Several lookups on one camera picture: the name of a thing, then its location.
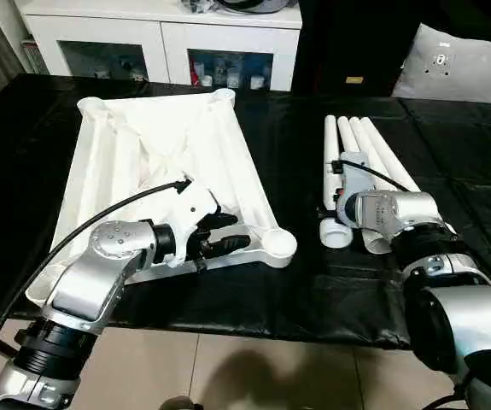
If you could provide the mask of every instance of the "black plastic sheet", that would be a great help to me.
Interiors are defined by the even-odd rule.
[[[28,75],[1,92],[0,311],[50,246],[76,102],[198,91]],[[367,254],[359,236],[349,249],[319,242],[327,114],[370,116],[491,272],[491,105],[238,92],[236,113],[278,223],[298,240],[295,258],[280,270],[254,263],[128,286],[112,325],[407,348],[393,257]],[[23,299],[15,316],[37,314]]]

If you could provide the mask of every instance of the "tiled floor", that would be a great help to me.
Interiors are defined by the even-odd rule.
[[[451,392],[408,352],[111,328],[71,408],[155,410],[189,395],[206,410],[417,410]]]

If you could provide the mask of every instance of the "pvc pipe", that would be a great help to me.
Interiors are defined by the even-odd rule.
[[[329,211],[336,209],[334,194],[342,188],[342,177],[332,173],[332,162],[340,158],[338,149],[338,132],[334,115],[324,117],[324,170],[323,170],[323,204]]]
[[[349,125],[347,117],[340,117],[338,119],[338,129],[342,136],[342,143],[344,145],[344,151],[347,152],[359,152],[359,145],[355,141],[354,132]]]
[[[372,124],[371,119],[365,117],[362,118],[360,122],[366,129],[372,145],[380,156],[383,165],[389,172],[389,176],[401,185],[404,185],[408,190],[419,192],[419,187],[416,185],[408,171],[403,167],[402,163],[400,163],[399,158],[397,158],[397,155],[395,155],[388,143],[385,142],[385,139],[383,139],[378,129]]]
[[[372,146],[371,139],[368,137],[365,128],[362,126],[359,118],[353,117],[349,119],[349,125],[354,133],[355,140],[359,145],[361,152],[365,153],[368,157],[369,167],[383,175],[389,176],[388,170],[382,163],[382,160],[378,156],[376,150]],[[374,186],[377,190],[394,190],[392,184],[388,184],[383,179],[372,177]],[[363,237],[363,243],[368,252],[374,255],[384,255],[391,252],[388,241],[386,241],[381,234],[374,231],[362,230],[361,235]]]
[[[336,190],[342,188],[342,177],[332,173],[332,162],[340,158],[336,118],[327,115],[324,118],[324,163],[323,163],[323,203],[327,210],[334,211]],[[327,248],[347,247],[354,235],[350,227],[338,224],[334,218],[325,218],[319,225],[321,243]]]
[[[372,145],[371,139],[369,138],[366,129],[359,121],[359,118],[351,118],[349,120],[349,125],[354,132],[355,139],[357,140],[357,144],[359,145],[361,152],[364,152],[368,157],[369,167],[388,177],[388,170],[383,165],[380,156]],[[383,179],[372,177],[372,180],[377,190],[395,190],[395,187],[392,184],[385,182]]]

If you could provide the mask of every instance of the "white pillow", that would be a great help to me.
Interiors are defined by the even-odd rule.
[[[393,96],[491,103],[491,42],[420,25]]]

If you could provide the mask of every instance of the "white cabinet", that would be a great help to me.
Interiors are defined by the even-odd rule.
[[[20,9],[53,75],[289,91],[298,7],[194,15],[180,0],[32,0]]]

